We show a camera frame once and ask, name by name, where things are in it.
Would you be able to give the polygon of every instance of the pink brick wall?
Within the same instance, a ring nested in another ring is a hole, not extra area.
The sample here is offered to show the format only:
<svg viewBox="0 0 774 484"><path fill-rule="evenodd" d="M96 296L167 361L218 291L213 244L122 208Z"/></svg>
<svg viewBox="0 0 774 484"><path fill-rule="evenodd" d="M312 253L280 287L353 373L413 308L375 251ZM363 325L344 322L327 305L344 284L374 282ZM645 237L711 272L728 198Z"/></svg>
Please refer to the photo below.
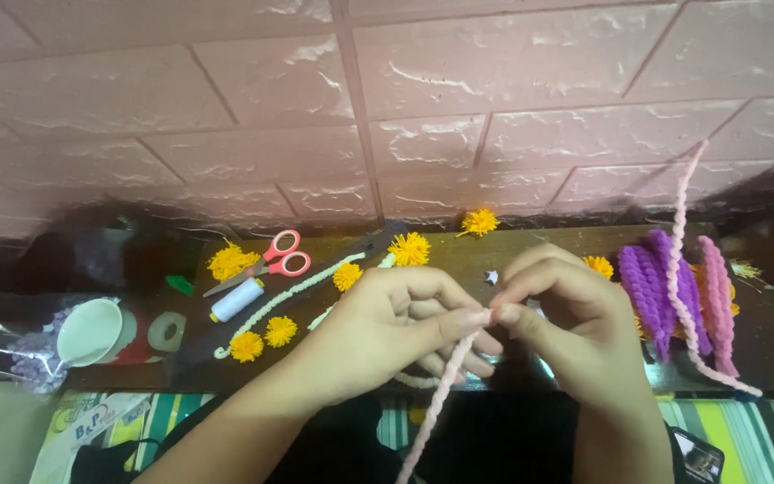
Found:
<svg viewBox="0 0 774 484"><path fill-rule="evenodd" d="M665 205L705 137L694 201L774 172L774 0L0 0L0 234Z"/></svg>

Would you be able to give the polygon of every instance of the thread spool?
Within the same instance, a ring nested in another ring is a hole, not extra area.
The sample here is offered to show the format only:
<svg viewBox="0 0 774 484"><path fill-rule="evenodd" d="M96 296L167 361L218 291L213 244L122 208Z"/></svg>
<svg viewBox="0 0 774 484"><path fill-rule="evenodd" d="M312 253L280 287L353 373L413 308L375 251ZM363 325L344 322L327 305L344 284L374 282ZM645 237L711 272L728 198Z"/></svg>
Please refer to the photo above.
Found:
<svg viewBox="0 0 774 484"><path fill-rule="evenodd" d="M185 323L187 318L183 314L169 311L157 316L148 327L148 345L158 351L178 351Z"/></svg>
<svg viewBox="0 0 774 484"><path fill-rule="evenodd" d="M211 320L215 323L232 319L235 314L241 312L249 303L265 293L264 282L251 277L228 293L223 299L211 306Z"/></svg>

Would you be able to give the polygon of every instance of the paper star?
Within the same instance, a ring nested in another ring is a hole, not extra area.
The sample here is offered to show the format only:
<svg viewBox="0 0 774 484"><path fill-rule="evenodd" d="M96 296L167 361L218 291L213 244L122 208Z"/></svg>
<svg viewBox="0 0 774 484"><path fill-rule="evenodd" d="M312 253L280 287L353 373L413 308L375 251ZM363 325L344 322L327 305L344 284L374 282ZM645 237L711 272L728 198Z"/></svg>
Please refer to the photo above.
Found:
<svg viewBox="0 0 774 484"><path fill-rule="evenodd" d="M486 282L491 282L491 285L497 284L497 270L486 270Z"/></svg>

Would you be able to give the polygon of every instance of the phone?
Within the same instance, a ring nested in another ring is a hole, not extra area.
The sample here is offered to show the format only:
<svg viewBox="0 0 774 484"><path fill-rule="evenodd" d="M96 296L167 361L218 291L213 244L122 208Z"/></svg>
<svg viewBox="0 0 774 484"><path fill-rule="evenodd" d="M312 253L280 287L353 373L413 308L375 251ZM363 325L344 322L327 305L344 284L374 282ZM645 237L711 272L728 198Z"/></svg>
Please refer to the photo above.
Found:
<svg viewBox="0 0 774 484"><path fill-rule="evenodd" d="M719 484L722 480L724 452L679 427L671 427L683 455L685 482Z"/></svg>

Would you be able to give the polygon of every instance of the pink pipe cleaner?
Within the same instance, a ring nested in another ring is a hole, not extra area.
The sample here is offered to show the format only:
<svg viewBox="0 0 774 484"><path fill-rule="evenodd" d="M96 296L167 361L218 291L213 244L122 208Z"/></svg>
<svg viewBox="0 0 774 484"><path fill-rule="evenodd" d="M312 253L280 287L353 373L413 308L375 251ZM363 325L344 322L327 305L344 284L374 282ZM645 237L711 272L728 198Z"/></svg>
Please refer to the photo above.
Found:
<svg viewBox="0 0 774 484"><path fill-rule="evenodd" d="M708 367L706 363L704 363L704 360L697 354L695 321L692 318L692 315L689 314L688 307L685 306L677 295L677 269L679 269L679 260L682 258L680 251L683 249L683 237L685 237L685 189L689 184L689 178L692 177L695 168L697 168L697 160L701 158L701 154L704 153L704 149L706 149L708 144L709 142L704 139L697 145L697 149L692 153L692 158L689 160L685 173L683 173L682 178L677 184L677 212L673 216L671 259L667 261L667 297L671 300L673 308L677 311L680 322L683 323L686 339L685 344L689 347L689 359L695 364L697 370L705 376L720 381L729 387L751 393L755 396L761 396L763 395L763 392L759 389L750 387L745 383L738 381L736 378L715 371L715 369Z"/></svg>
<svg viewBox="0 0 774 484"><path fill-rule="evenodd" d="M715 369L737 378L734 362L734 314L730 310L730 278L724 266L724 258L712 239L704 235L697 238L704 248L708 317L713 321L715 339Z"/></svg>
<svg viewBox="0 0 774 484"><path fill-rule="evenodd" d="M441 377L438 389L432 395L432 403L429 405L429 409L426 410L426 418L423 420L423 425L420 426L420 431L417 432L417 437L414 439L414 447L411 448L411 452L405 457L402 470L399 471L399 477L396 478L396 484L407 484L408 479L411 478L414 466L417 465L417 461L423 455L426 441L428 441L429 435L432 434L432 429L435 427L435 422L438 420L438 414L441 408L444 407L444 401L446 400L447 393L450 392L450 386L453 380L456 379L458 367L462 365L462 360L464 360L464 357L470 351L470 346L474 344L474 340L479 335L480 332L477 331L470 336L463 337L456 345L456 349L452 351L450 361L446 364L446 368L444 368L444 375Z"/></svg>

